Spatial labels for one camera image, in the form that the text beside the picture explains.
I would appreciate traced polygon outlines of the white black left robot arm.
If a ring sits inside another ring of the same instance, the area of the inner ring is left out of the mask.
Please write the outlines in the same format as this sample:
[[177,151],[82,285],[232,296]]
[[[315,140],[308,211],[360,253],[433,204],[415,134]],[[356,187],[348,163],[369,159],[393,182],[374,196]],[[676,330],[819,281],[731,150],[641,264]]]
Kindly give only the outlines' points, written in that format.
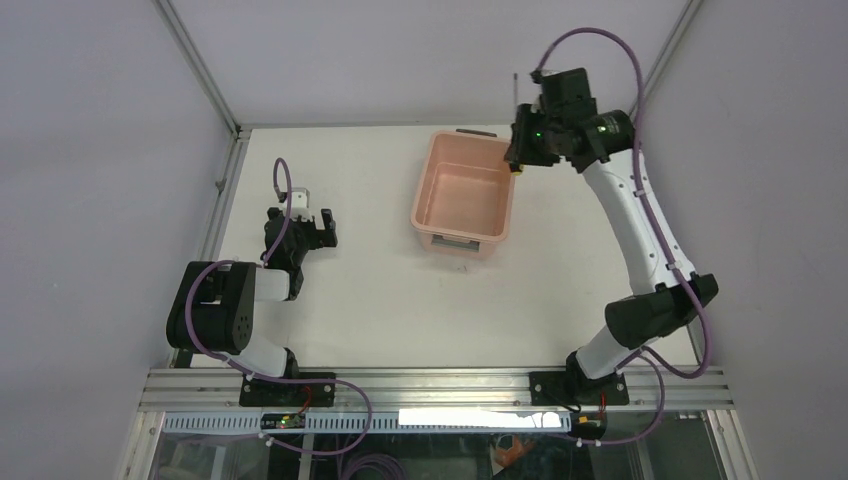
[[265,243],[275,250],[265,268],[243,261],[188,263],[165,327],[169,345],[221,360],[251,378],[297,379],[295,354],[257,333],[253,317],[260,302],[296,300],[307,253],[338,245],[332,211],[322,209],[320,216],[322,227],[309,210],[287,217],[271,207]]

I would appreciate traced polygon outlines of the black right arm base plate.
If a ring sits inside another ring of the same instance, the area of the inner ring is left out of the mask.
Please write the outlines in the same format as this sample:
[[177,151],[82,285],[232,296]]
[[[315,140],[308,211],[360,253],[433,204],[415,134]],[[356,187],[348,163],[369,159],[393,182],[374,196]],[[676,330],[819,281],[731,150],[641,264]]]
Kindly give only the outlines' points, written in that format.
[[584,379],[574,370],[531,371],[528,374],[533,406],[625,406],[630,403],[623,375]]

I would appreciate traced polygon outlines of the black yellow screwdriver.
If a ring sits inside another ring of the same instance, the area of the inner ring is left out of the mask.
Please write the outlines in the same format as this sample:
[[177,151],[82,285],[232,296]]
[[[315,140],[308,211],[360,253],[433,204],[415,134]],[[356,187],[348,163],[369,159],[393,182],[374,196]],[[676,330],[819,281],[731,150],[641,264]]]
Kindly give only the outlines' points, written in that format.
[[[512,103],[514,106],[515,114],[518,113],[519,110],[519,79],[518,73],[514,72],[512,74]],[[508,149],[509,154],[509,168],[510,172],[513,176],[518,176],[523,172],[523,166],[517,160],[516,146],[515,141],[510,141],[510,147]]]

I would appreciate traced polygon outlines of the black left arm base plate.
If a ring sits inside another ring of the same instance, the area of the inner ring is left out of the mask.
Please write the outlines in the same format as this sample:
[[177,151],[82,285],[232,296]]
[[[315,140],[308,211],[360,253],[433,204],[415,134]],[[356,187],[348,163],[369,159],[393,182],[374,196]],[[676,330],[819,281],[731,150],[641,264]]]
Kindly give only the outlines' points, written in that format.
[[301,373],[306,384],[281,384],[243,378],[238,404],[241,407],[301,408],[332,407],[335,402],[336,374],[330,371]]

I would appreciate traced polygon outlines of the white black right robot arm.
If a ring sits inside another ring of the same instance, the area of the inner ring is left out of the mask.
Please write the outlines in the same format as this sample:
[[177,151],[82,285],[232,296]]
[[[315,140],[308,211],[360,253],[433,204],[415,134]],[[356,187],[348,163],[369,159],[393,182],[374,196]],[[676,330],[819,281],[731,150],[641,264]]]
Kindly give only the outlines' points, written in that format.
[[619,367],[691,323],[718,293],[682,252],[650,189],[631,118],[601,113],[585,69],[531,78],[534,104],[518,106],[504,157],[511,171],[566,160],[599,200],[618,242],[631,294],[608,304],[604,327],[566,360],[563,390],[584,399],[613,383]]

